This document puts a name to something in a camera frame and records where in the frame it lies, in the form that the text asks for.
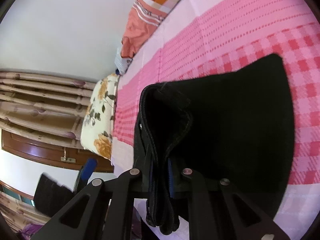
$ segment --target mattress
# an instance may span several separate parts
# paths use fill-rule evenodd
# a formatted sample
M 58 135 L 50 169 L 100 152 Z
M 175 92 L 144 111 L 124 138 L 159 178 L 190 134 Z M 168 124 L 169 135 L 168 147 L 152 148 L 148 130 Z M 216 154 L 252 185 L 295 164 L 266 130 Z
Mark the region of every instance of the mattress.
M 304 0 L 182 0 L 135 55 L 118 85 L 115 175 L 132 168 L 134 124 L 144 87 L 236 71 L 277 53 L 292 94 L 295 151 L 274 221 L 300 239 L 320 210 L 320 25 Z M 145 200 L 135 207 L 145 219 Z M 160 239 L 189 239 L 188 223 Z

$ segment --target silver screw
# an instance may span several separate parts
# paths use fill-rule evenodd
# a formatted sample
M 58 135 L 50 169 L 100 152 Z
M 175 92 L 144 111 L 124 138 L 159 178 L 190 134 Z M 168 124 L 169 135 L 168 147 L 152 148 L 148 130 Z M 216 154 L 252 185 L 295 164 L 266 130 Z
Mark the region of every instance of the silver screw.
M 92 181 L 92 185 L 94 185 L 94 186 L 99 186 L 101 183 L 102 183 L 101 179 L 94 179 Z
M 230 184 L 230 180 L 222 179 L 222 180 L 220 180 L 220 184 L 223 186 L 228 186 Z
M 182 173 L 183 173 L 184 175 L 190 175 L 190 174 L 192 174 L 192 169 L 185 168 L 185 169 L 183 169 Z
M 270 234 L 270 235 L 265 234 L 265 235 L 261 238 L 261 240 L 273 240 L 274 237 L 275 237 L 275 235 L 273 235 L 273 234 Z
M 138 175 L 139 172 L 140 172 L 140 171 L 139 171 L 138 169 L 131 169 L 131 170 L 130 170 L 130 174 L 131 174 L 131 175 Z

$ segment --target bed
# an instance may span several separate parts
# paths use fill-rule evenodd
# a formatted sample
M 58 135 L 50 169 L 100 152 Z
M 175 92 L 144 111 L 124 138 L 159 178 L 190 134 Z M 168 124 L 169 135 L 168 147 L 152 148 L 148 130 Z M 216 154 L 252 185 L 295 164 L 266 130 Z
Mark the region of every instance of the bed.
M 274 221 L 300 239 L 320 210 L 320 25 L 304 0 L 182 0 L 120 78 L 111 160 L 132 168 L 141 91 L 149 84 L 236 71 L 276 53 L 283 58 L 295 115 L 295 151 Z M 145 200 L 135 207 L 145 218 Z M 189 239 L 188 223 L 160 239 Z

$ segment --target purple object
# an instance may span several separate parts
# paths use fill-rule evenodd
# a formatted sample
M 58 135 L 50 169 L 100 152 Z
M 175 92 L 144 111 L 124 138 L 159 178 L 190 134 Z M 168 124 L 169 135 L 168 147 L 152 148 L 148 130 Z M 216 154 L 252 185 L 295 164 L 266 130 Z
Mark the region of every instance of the purple object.
M 30 240 L 31 236 L 33 236 L 36 232 L 38 232 L 41 227 L 42 225 L 36 225 L 36 224 L 26 225 L 22 231 L 17 233 L 17 237 L 20 240 Z

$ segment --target floral pillow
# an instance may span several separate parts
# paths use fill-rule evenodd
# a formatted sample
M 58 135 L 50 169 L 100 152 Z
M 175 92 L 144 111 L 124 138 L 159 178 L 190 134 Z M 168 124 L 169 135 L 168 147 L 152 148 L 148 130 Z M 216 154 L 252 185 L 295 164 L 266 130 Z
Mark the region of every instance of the floral pillow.
M 119 76 L 111 74 L 100 80 L 92 92 L 81 130 L 81 145 L 106 159 L 111 159 L 112 132 Z

